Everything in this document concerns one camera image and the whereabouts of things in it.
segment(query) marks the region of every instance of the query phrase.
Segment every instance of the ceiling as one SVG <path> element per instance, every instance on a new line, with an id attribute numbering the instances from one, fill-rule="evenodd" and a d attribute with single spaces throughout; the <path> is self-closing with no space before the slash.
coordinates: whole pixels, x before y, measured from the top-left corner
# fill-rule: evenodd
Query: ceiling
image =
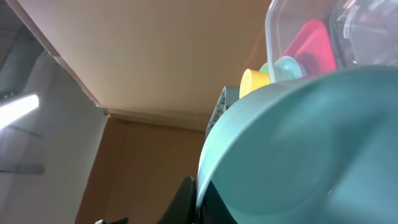
<path id="1" fill-rule="evenodd" d="M 7 0 L 103 108 L 210 114 L 237 86 L 270 0 Z"/>

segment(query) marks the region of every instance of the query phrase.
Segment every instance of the brown wall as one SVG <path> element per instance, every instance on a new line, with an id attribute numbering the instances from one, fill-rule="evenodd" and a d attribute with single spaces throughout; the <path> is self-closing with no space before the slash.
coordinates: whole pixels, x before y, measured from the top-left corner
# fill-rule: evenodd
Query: brown wall
<path id="1" fill-rule="evenodd" d="M 109 119 L 76 223 L 155 223 L 184 177 L 196 177 L 205 134 Z"/>

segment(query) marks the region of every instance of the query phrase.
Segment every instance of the yellow cup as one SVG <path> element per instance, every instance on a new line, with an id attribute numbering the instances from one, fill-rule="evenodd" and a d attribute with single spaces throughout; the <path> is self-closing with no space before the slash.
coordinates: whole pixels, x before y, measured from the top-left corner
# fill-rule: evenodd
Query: yellow cup
<path id="1" fill-rule="evenodd" d="M 246 69 L 242 76 L 241 86 L 239 87 L 239 99 L 270 83 L 268 73 Z"/>

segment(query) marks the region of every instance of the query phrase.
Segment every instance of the fluorescent light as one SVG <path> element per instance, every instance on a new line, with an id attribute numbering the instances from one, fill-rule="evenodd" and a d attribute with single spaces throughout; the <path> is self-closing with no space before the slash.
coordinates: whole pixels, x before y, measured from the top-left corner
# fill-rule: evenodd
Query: fluorescent light
<path id="1" fill-rule="evenodd" d="M 39 107 L 37 95 L 22 96 L 0 105 L 0 129 Z"/>

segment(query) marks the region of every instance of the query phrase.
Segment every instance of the black object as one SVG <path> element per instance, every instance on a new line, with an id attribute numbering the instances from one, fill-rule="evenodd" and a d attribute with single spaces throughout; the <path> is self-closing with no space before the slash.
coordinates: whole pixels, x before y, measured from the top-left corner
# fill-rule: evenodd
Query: black object
<path id="1" fill-rule="evenodd" d="M 200 223 L 225 223 L 235 224 L 237 223 L 232 217 L 228 208 L 224 204 L 223 199 L 219 195 L 213 182 L 210 181 L 209 186 L 206 190 L 205 199 L 203 201 L 201 211 L 201 222 Z"/>
<path id="2" fill-rule="evenodd" d="M 197 187 L 193 177 L 186 177 L 158 224 L 192 224 L 195 219 Z"/>
<path id="3" fill-rule="evenodd" d="M 120 219 L 119 221 L 111 222 L 109 224 L 127 224 L 128 222 L 129 222 L 129 219 L 126 217 L 126 218 Z M 96 222 L 95 224 L 108 224 L 108 223 L 104 220 L 100 220 L 100 221 Z"/>

